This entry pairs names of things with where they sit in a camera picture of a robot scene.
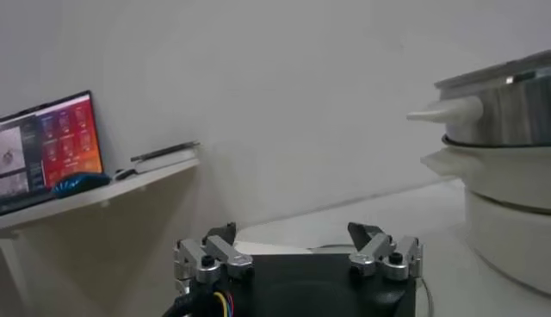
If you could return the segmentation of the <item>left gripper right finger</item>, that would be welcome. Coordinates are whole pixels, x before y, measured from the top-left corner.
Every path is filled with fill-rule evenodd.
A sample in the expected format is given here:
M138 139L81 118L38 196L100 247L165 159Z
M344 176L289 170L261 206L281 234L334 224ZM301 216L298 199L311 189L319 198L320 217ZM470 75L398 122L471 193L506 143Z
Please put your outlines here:
M349 255L350 270L361 278L381 273L390 281L423 275L424 246L418 238L395 240L380 227L350 222L347 226L355 252Z

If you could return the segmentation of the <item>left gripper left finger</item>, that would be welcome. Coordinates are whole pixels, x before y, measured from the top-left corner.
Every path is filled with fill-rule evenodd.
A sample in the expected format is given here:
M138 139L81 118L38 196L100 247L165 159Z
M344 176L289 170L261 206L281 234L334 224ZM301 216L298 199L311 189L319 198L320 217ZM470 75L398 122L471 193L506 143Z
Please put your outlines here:
M179 239L173 248L176 291L188 294L192 282L214 285L226 275L229 279L246 281L254 274L253 257L234 246L237 224L229 222L214 227L200 240Z

